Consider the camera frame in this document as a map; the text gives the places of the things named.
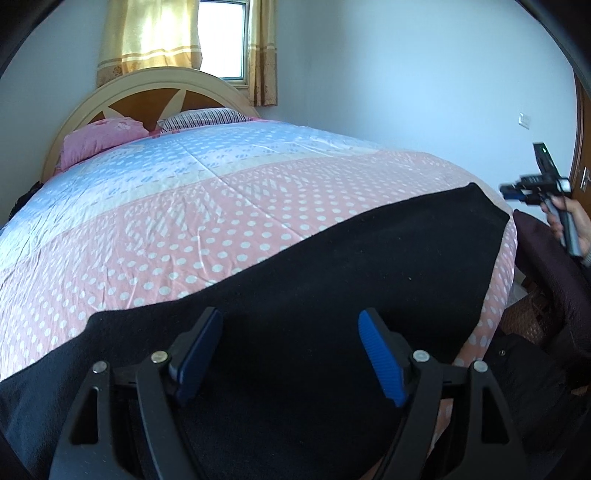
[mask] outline handheld device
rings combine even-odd
[[[558,210],[551,200],[552,196],[571,198],[570,180],[560,176],[545,144],[534,143],[534,152],[541,174],[522,176],[515,183],[504,183],[499,187],[501,194],[505,200],[519,200],[526,205],[545,203],[550,213],[559,218],[564,228],[560,243],[571,257],[581,257],[573,215],[565,210]]]

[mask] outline pink polka dot quilt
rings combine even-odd
[[[51,179],[0,236],[0,380],[76,336],[94,312],[182,298],[358,213],[471,181],[511,213],[490,187],[432,155],[280,122],[100,153]],[[456,365],[486,352],[516,246],[510,220]],[[450,412],[444,404],[438,430]]]

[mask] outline headboard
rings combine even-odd
[[[220,106],[259,117],[238,90],[199,70],[156,67],[118,77],[97,89],[68,117],[47,154],[41,181],[53,175],[64,137],[91,122],[113,116],[130,116],[152,131],[159,119],[175,113]]]

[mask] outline metal screw head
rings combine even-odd
[[[477,360],[476,362],[474,362],[474,370],[483,374],[488,370],[488,365],[486,364],[486,362],[483,362],[482,360]]]
[[[107,370],[107,362],[103,362],[102,360],[92,366],[92,371],[95,374],[101,374],[105,370]]]
[[[417,362],[428,362],[429,359],[431,358],[431,356],[425,351],[425,350],[415,350],[413,352],[413,358],[417,361]]]
[[[152,353],[150,360],[152,360],[155,364],[161,364],[162,362],[168,360],[168,353],[166,353],[164,350],[157,350],[156,352]]]

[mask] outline wall switch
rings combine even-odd
[[[524,114],[524,113],[520,113],[519,114],[519,124],[522,127],[526,127],[526,129],[529,130],[530,125],[531,125],[531,117],[529,115]]]

